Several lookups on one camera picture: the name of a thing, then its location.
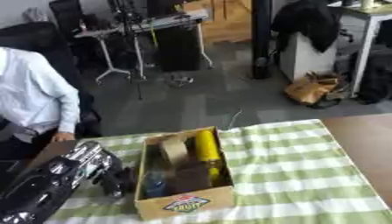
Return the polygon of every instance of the wooden table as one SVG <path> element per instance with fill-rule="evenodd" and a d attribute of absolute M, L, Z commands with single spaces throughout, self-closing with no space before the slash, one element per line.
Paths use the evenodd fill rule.
<path fill-rule="evenodd" d="M 323 122 L 392 207 L 392 114 L 340 117 Z"/>

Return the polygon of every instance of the green striped tablecloth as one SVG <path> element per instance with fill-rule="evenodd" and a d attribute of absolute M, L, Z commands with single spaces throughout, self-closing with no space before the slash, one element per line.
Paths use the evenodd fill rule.
<path fill-rule="evenodd" d="M 99 141 L 133 165 L 144 138 Z M 148 223 L 392 223 L 386 204 L 319 120 L 231 129 L 220 132 L 220 140 L 235 207 Z M 138 222 L 131 196 L 108 201 L 99 187 L 84 185 L 46 223 Z"/>

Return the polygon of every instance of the floor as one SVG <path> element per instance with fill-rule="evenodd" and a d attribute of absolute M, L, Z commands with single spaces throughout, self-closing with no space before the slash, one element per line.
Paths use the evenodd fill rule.
<path fill-rule="evenodd" d="M 288 80 L 276 69 L 267 80 L 251 80 L 250 43 L 219 43 L 207 48 L 215 62 L 212 70 L 204 65 L 187 73 L 195 82 L 184 87 L 169 87 L 167 74 L 153 70 L 148 80 L 139 82 L 143 99 L 138 99 L 137 84 L 129 84 L 121 74 L 94 83 L 97 73 L 84 80 L 96 97 L 103 117 L 105 136 L 147 132 L 189 130 L 217 126 L 230 127 L 289 120 L 358 116 L 392 112 L 392 102 L 360 105 L 346 100 L 328 109 L 312 109 L 289 100 L 283 90 Z"/>

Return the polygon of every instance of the yellow cylinder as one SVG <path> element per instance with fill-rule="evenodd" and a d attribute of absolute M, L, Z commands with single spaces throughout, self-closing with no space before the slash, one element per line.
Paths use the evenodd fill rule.
<path fill-rule="evenodd" d="M 221 156 L 214 133 L 211 130 L 202 130 L 197 133 L 195 142 L 198 160 L 206 163 L 211 184 L 218 186 L 221 177 Z"/>
<path fill-rule="evenodd" d="M 202 130 L 196 134 L 196 155 L 203 162 L 221 160 L 218 145 L 211 130 Z"/>

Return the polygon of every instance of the metal stand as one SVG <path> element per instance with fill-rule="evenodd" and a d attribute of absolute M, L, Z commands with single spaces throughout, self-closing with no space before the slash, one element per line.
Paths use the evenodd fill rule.
<path fill-rule="evenodd" d="M 139 76 L 141 80 L 147 80 L 145 75 L 144 75 L 144 61 L 143 61 L 143 56 L 142 52 L 140 51 L 140 45 L 139 45 L 139 40 L 137 39 L 137 34 L 135 33 L 135 36 L 133 38 L 133 43 L 135 45 L 135 50 L 136 50 L 136 56 L 137 56 L 137 62 L 139 64 Z"/>
<path fill-rule="evenodd" d="M 198 23 L 198 36 L 199 36 L 200 53 L 203 56 L 203 58 L 208 62 L 208 68 L 214 68 L 214 63 L 208 57 L 204 48 L 203 31 L 201 30 L 201 23 Z"/>
<path fill-rule="evenodd" d="M 101 79 L 104 78 L 105 76 L 107 76 L 108 74 L 111 74 L 111 73 L 127 74 L 126 78 L 128 80 L 130 80 L 131 79 L 130 71 L 119 69 L 119 68 L 115 68 L 113 66 L 113 63 L 112 63 L 112 60 L 110 58 L 110 55 L 109 55 L 109 52 L 108 52 L 108 47 L 106 46 L 104 37 L 98 37 L 97 39 L 100 41 L 101 48 L 103 50 L 103 54 L 105 55 L 105 60 L 108 63 L 108 70 L 106 70 L 106 72 L 104 72 L 103 74 L 98 76 L 98 78 L 95 79 L 96 83 L 98 85 L 101 85 L 102 84 Z"/>

